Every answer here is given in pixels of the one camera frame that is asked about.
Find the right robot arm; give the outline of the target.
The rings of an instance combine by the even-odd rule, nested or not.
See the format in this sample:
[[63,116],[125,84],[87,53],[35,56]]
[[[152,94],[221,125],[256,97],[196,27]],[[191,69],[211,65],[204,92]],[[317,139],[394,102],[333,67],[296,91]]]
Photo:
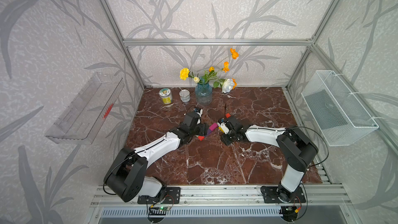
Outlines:
[[299,126],[267,128],[254,124],[243,125],[234,116],[219,119],[217,125],[223,132],[220,139],[226,145],[233,142],[251,142],[278,147],[288,165],[275,190],[275,197],[284,203],[295,199],[300,182],[319,151]]

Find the magenta block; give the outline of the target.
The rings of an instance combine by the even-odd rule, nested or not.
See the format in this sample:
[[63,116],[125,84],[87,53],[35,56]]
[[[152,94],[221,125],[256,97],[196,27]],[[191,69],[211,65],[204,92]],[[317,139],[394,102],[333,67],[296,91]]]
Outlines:
[[217,129],[218,128],[218,124],[217,123],[213,123],[210,127],[209,127],[209,130],[212,132],[212,131],[214,131],[215,129]]

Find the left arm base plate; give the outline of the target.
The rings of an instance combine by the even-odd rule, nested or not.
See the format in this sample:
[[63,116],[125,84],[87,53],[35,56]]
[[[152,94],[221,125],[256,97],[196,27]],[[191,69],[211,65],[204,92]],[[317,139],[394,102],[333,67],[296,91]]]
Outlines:
[[181,196],[180,187],[163,187],[155,197],[139,196],[138,204],[178,204]]

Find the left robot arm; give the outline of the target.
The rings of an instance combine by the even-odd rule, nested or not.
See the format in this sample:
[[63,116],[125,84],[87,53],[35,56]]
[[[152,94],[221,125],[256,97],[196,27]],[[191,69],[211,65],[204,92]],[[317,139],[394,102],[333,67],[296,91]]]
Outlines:
[[167,185],[146,175],[147,169],[171,151],[189,144],[195,136],[205,136],[208,124],[202,122],[203,110],[195,107],[186,113],[179,126],[168,130],[163,136],[144,146],[119,151],[107,171],[103,186],[123,202],[130,202],[136,196],[145,197],[145,202],[160,203],[166,198]]

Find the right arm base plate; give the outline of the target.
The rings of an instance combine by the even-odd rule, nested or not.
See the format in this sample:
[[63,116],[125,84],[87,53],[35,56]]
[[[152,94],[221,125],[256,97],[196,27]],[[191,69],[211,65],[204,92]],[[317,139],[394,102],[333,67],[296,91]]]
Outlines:
[[260,188],[264,203],[306,203],[306,196],[301,187],[295,192],[289,192],[281,185],[278,186],[262,186]]

